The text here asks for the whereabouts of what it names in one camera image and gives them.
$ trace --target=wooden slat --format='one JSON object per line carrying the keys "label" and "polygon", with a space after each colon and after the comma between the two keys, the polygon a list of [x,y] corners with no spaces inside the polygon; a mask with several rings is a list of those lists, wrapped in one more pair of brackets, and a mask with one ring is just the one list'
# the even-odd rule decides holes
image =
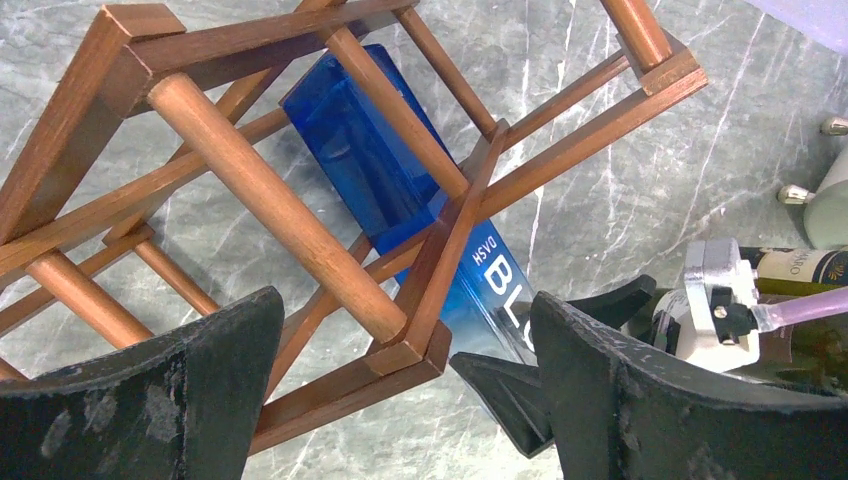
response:
{"label": "wooden slat", "polygon": [[379,283],[383,283],[394,277],[412,265],[412,262],[415,261],[415,258],[421,251],[421,245],[429,234],[429,228],[421,230],[393,248],[390,252],[381,255],[380,258],[366,265],[365,271]]}
{"label": "wooden slat", "polygon": [[[351,256],[360,263],[365,260],[370,251],[371,242],[364,233],[359,235],[348,249]],[[297,356],[303,351],[303,347],[321,325],[321,321],[335,309],[334,305],[336,305],[335,298],[324,287],[318,287],[306,305],[286,319],[280,335],[280,350],[268,377],[265,400],[274,393]]]}
{"label": "wooden slat", "polygon": [[450,338],[450,330],[438,322],[422,362],[380,377],[361,358],[274,400],[262,408],[249,455],[438,377],[445,370]]}
{"label": "wooden slat", "polygon": [[[79,264],[79,269],[87,277],[94,277],[124,255],[129,253],[139,243],[153,237],[153,229],[142,226],[135,233],[113,242],[103,250]],[[53,305],[56,297],[46,288],[40,287],[17,302],[0,311],[0,338],[20,327],[44,309]]]}
{"label": "wooden slat", "polygon": [[26,378],[26,375],[19,372],[17,368],[9,364],[9,362],[0,358],[0,380],[26,381],[29,379]]}
{"label": "wooden slat", "polygon": [[[501,120],[497,123],[491,144],[485,137],[480,138],[469,157],[471,163],[479,163],[471,188],[461,202],[445,204],[439,218],[429,228],[427,239],[397,294],[395,301],[410,318],[408,330],[401,334],[403,343],[414,352],[423,355],[430,343],[430,335],[439,319],[468,236],[476,224],[483,192],[503,150],[508,128],[506,121]],[[388,373],[374,364],[372,368]]]}
{"label": "wooden slat", "polygon": [[486,190],[478,221],[500,212],[707,85],[697,70],[653,96],[639,90],[621,100]]}
{"label": "wooden slat", "polygon": [[480,101],[480,97],[474,93],[471,85],[462,76],[459,69],[451,61],[445,49],[436,40],[433,32],[427,28],[424,20],[418,15],[414,8],[406,8],[395,11],[400,24],[424,54],[424,57],[430,62],[430,65],[439,75],[445,85],[448,87],[453,96],[462,106],[465,113],[474,122],[474,125],[480,130],[480,133],[485,135],[488,140],[494,138],[494,132],[497,128],[495,119],[486,110],[486,106]]}
{"label": "wooden slat", "polygon": [[126,348],[153,336],[64,254],[43,255],[26,271],[115,348]]}
{"label": "wooden slat", "polygon": [[120,126],[97,94],[122,48],[184,31],[164,5],[100,9],[0,189],[0,245],[53,220]]}
{"label": "wooden slat", "polygon": [[211,315],[221,309],[197,283],[152,241],[145,240],[133,249],[150,268],[162,277],[181,297],[201,315]]}
{"label": "wooden slat", "polygon": [[392,10],[415,4],[359,0],[132,45],[116,60],[101,95],[119,116],[135,115],[146,111],[136,107],[145,107],[150,89],[174,73],[208,90],[323,49],[321,30],[347,25],[364,35],[396,23]]}
{"label": "wooden slat", "polygon": [[700,68],[698,61],[695,60],[695,56],[692,55],[692,52],[689,51],[689,49],[686,48],[680,40],[665,30],[663,30],[663,33],[668,39],[669,44],[671,44],[672,56],[668,60],[651,69],[648,73],[642,72],[638,63],[633,60],[635,57],[627,47],[624,39],[621,38],[621,35],[617,36],[618,42],[622,45],[622,49],[624,50],[624,54],[633,66],[633,73],[636,75],[636,78],[639,79],[639,83],[642,84],[642,89],[648,95],[653,95],[665,90],[681,78]]}
{"label": "wooden slat", "polygon": [[328,38],[327,47],[448,197],[462,196],[468,189],[468,180],[353,34],[339,29]]}
{"label": "wooden slat", "polygon": [[[282,109],[260,117],[239,131],[256,143],[288,125]],[[22,269],[51,250],[66,250],[99,234],[129,215],[155,204],[207,172],[199,154],[189,153],[123,187],[48,223],[14,242],[0,246],[0,286],[22,276]]]}
{"label": "wooden slat", "polygon": [[[315,4],[310,4],[309,2],[302,2],[295,9],[298,11],[305,10],[314,10],[317,8],[323,8],[330,4],[342,4],[343,0],[320,0],[320,2],[316,2]],[[221,96],[215,106],[218,110],[227,117],[227,120],[232,124],[238,123],[242,116],[252,107],[256,101],[262,96],[263,93],[271,86],[272,83],[279,77],[283,71],[288,68],[292,61],[297,58],[296,52],[290,52],[290,55],[280,64],[275,67],[269,68],[267,70],[263,70],[261,72],[254,73],[252,75],[248,75],[244,78],[240,78],[233,82],[227,88],[227,91]],[[283,100],[294,90],[295,87],[292,87],[288,93],[283,97]],[[168,160],[169,162],[181,157],[189,153],[191,149],[185,143],[177,149],[176,152],[171,156]],[[140,225],[147,222],[150,217],[153,216],[155,211],[161,207],[160,205],[155,205],[151,207],[148,212],[141,212],[137,215],[133,215],[132,217],[124,220],[120,224],[116,225],[106,234],[103,238],[105,243],[109,243],[117,238],[121,238],[129,232],[132,232]]]}
{"label": "wooden slat", "polygon": [[514,147],[625,70],[627,58],[624,51],[619,50],[513,125],[507,133],[506,149]]}
{"label": "wooden slat", "polygon": [[601,0],[642,72],[671,57],[671,46],[645,0]]}
{"label": "wooden slat", "polygon": [[368,333],[386,342],[403,328],[406,315],[188,76],[163,80],[148,101]]}

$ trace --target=wooden dowel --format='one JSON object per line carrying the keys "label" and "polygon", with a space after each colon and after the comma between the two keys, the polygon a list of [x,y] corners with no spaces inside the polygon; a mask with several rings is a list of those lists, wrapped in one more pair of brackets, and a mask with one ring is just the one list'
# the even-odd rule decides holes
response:
{"label": "wooden dowel", "polygon": [[[79,264],[83,275],[93,277],[109,265],[121,259],[136,245],[153,237],[153,229],[147,225],[118,241]],[[0,311],[0,338],[53,305],[56,297],[46,288],[40,287],[17,302]]]}
{"label": "wooden dowel", "polygon": [[[218,110],[227,117],[227,120],[229,120],[230,123],[237,123],[247,110],[256,103],[256,100],[259,99],[265,90],[274,83],[274,80],[283,73],[283,70],[285,70],[289,63],[291,62],[287,62],[285,65],[263,70],[259,73],[254,73],[253,75],[248,75],[247,77],[236,80],[229,86],[229,88],[227,88],[227,91],[224,92],[224,95],[222,95],[215,104],[218,107]],[[191,153],[191,149],[183,143],[174,152],[174,154],[171,155],[171,158],[168,159],[168,163],[173,162],[174,160],[189,153]],[[151,206],[148,211],[139,212],[112,227],[106,236],[103,237],[103,243],[112,242],[140,227],[153,216],[152,212],[155,212],[164,202],[164,200],[157,202],[157,204]]]}
{"label": "wooden dowel", "polygon": [[445,193],[450,198],[463,195],[468,189],[468,180],[350,30],[337,30],[327,40],[327,47]]}
{"label": "wooden dowel", "polygon": [[19,372],[17,368],[13,367],[6,360],[0,358],[0,381],[2,380],[19,380],[19,381],[27,381],[26,375]]}
{"label": "wooden dowel", "polygon": [[[348,251],[357,262],[365,260],[371,251],[368,237],[365,234],[359,235]],[[265,389],[266,401],[303,351],[303,347],[312,338],[315,330],[321,325],[321,321],[335,310],[336,304],[335,298],[324,287],[318,287],[306,305],[286,319],[280,335],[280,350],[274,359],[271,375],[268,377],[268,387]]]}
{"label": "wooden dowel", "polygon": [[152,241],[139,243],[133,251],[201,315],[210,315],[221,309],[212,297]]}
{"label": "wooden dowel", "polygon": [[532,135],[625,70],[627,70],[627,57],[623,50],[619,50],[513,125],[507,133],[506,150]]}
{"label": "wooden dowel", "polygon": [[671,44],[644,0],[601,0],[643,73],[671,57]]}
{"label": "wooden dowel", "polygon": [[65,255],[48,253],[32,262],[26,271],[116,348],[125,348],[153,336]]}
{"label": "wooden dowel", "polygon": [[403,312],[188,76],[166,78],[148,100],[374,338],[387,341],[403,328]]}
{"label": "wooden dowel", "polygon": [[439,44],[439,41],[436,40],[436,37],[427,28],[427,25],[418,15],[418,12],[414,8],[407,8],[395,11],[395,15],[397,15],[398,21],[406,29],[412,41],[415,42],[415,45],[424,54],[424,58],[430,62],[430,65],[442,81],[445,82],[448,90],[456,97],[456,100],[471,118],[471,121],[474,122],[474,125],[477,125],[480,133],[486,139],[491,140],[497,128],[495,119],[492,118],[486,106],[483,105],[483,102],[474,93],[471,85],[468,84],[465,77],[456,68],[456,65],[451,61],[447,52]]}
{"label": "wooden dowel", "polygon": [[[289,124],[281,108],[239,128],[251,143],[267,138]],[[157,206],[156,201],[208,171],[197,153],[189,153],[147,175],[66,214],[23,237],[0,246],[0,287],[23,276],[33,258],[52,250],[74,248],[128,216]]]}

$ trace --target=black plastic part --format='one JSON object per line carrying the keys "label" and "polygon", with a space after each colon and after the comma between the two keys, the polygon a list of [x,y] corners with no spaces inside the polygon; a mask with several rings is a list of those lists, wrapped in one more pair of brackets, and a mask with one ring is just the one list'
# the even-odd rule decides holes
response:
{"label": "black plastic part", "polygon": [[669,355],[677,355],[677,344],[680,343],[680,324],[673,321],[671,325],[668,326],[668,331],[665,333],[666,338],[668,339],[668,345],[666,346],[666,353]]}
{"label": "black plastic part", "polygon": [[743,382],[541,292],[531,311],[565,478],[847,478],[848,401]]}
{"label": "black plastic part", "polygon": [[751,309],[741,303],[731,303],[724,308],[727,312],[725,318],[716,318],[713,313],[713,324],[716,326],[716,334],[718,329],[729,334],[735,343],[739,343],[739,337],[743,337],[751,333],[751,330],[757,328],[757,321],[751,313]]}
{"label": "black plastic part", "polygon": [[537,367],[472,353],[457,353],[450,365],[524,456],[533,458],[553,443]]}
{"label": "black plastic part", "polygon": [[[656,286],[656,280],[642,275],[611,292],[569,303],[619,328],[651,300]],[[536,367],[469,353],[454,355],[450,365],[477,392],[519,452],[532,458],[551,445]]]}
{"label": "black plastic part", "polygon": [[715,314],[718,307],[722,307],[726,311],[732,302],[733,290],[728,287],[713,287],[710,294],[710,316],[713,319],[718,341],[721,343],[725,343],[728,340],[732,340],[733,343],[739,343],[739,334],[734,331],[733,322],[729,322],[726,317],[719,318]]}
{"label": "black plastic part", "polygon": [[640,275],[636,280],[610,292],[568,303],[604,325],[621,328],[651,301],[656,289],[656,280],[648,275]]}
{"label": "black plastic part", "polygon": [[240,478],[284,316],[268,287],[118,352],[0,382],[0,478]]}

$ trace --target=gray marble surface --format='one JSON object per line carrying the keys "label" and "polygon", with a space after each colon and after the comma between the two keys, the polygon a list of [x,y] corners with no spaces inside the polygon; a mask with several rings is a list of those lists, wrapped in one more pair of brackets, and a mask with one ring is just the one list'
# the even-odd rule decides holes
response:
{"label": "gray marble surface", "polygon": [[[711,85],[628,135],[494,221],[537,289],[562,298],[599,293],[639,273],[677,282],[693,239],[732,235],[746,245],[803,246],[800,211],[774,200],[788,181],[815,187],[840,148],[818,123],[848,113],[848,62],[741,0],[650,0],[666,29],[694,50]],[[100,0],[0,2],[0,180],[41,114]],[[171,0],[190,29],[290,11],[293,0]],[[515,121],[616,49],[595,0],[424,0],[422,17],[496,117]],[[476,133],[399,27],[369,38],[387,46],[457,158]],[[309,66],[298,61],[250,120]],[[501,159],[496,177],[636,87],[626,73]],[[220,95],[221,90],[211,92]],[[159,166],[180,139],[145,115],[126,123],[68,208]],[[334,234],[358,234],[344,205],[292,130],[258,150]],[[156,215],[158,242],[220,303],[276,286],[288,311],[315,282],[211,174],[183,188]],[[72,257],[98,248],[90,242]],[[98,282],[154,332],[196,314],[140,260]],[[30,291],[24,280],[5,306]],[[394,291],[396,285],[387,285]],[[280,392],[362,354],[364,331],[329,317]],[[0,341],[0,355],[28,375],[101,355],[111,347],[60,305]],[[480,410],[453,372],[251,458],[250,479],[559,478],[555,452],[526,460]]]}

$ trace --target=blue bottle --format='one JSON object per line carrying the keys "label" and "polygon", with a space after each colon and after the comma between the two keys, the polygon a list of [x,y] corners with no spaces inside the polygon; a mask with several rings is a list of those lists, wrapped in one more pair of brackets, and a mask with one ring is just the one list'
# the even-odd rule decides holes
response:
{"label": "blue bottle", "polygon": [[[380,45],[365,50],[448,153],[386,50]],[[282,107],[381,255],[438,216],[446,195],[331,54]],[[406,274],[397,281],[403,283]],[[453,334],[451,354],[535,364],[529,326],[534,293],[492,223],[476,226],[441,312]]]}

